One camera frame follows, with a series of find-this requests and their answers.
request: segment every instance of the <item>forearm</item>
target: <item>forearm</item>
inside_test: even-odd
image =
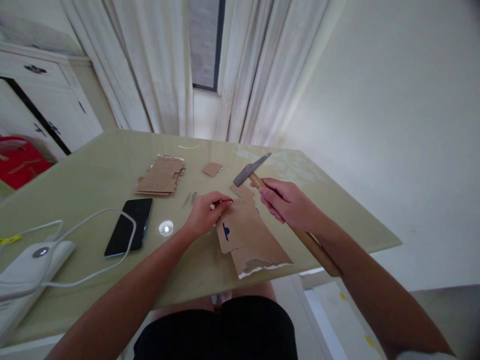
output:
[[[417,301],[345,231],[329,220],[315,235],[389,359],[406,350],[453,354]]]
[[[195,240],[182,228],[122,278],[68,330],[48,359],[116,359]]]

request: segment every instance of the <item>cardboard scrap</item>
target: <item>cardboard scrap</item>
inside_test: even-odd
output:
[[[232,190],[235,194],[244,199],[254,197],[254,192],[245,185],[240,185],[237,187],[235,184],[233,184],[232,186],[230,186],[230,190]]]
[[[220,171],[222,167],[221,164],[216,162],[209,162],[205,167],[202,169],[202,173],[207,174],[209,177],[213,178],[217,173]]]
[[[221,252],[231,253],[239,279],[293,264],[262,221],[253,198],[234,200],[217,220],[216,231]]]
[[[180,177],[184,174],[182,159],[159,155],[147,170],[145,177],[139,177],[135,188],[137,194],[167,196],[175,191]]]

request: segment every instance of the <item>wooden hammer handle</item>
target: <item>wooden hammer handle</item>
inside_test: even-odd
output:
[[[259,189],[260,187],[268,187],[267,185],[265,185],[263,180],[259,178],[254,172],[249,176],[249,179],[257,189]],[[327,254],[323,246],[320,245],[319,242],[315,240],[315,238],[309,232],[297,229],[296,227],[290,225],[288,222],[287,225],[331,277],[342,276],[342,272],[340,271],[337,264],[335,264],[335,262],[332,260],[330,255]]]

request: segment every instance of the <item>red bag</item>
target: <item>red bag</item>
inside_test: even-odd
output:
[[[0,180],[20,189],[52,165],[31,143],[21,137],[0,137]]]

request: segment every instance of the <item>black smartphone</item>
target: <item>black smartphone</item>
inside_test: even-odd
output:
[[[144,245],[147,226],[149,225],[150,212],[152,210],[152,198],[144,198],[138,200],[128,200],[123,206],[123,212],[130,215],[136,222],[136,231],[133,236],[130,251],[141,249]],[[105,256],[111,257],[115,255],[125,254],[129,247],[130,236],[134,225],[125,216],[120,215],[115,229],[111,234],[110,241],[105,249]]]

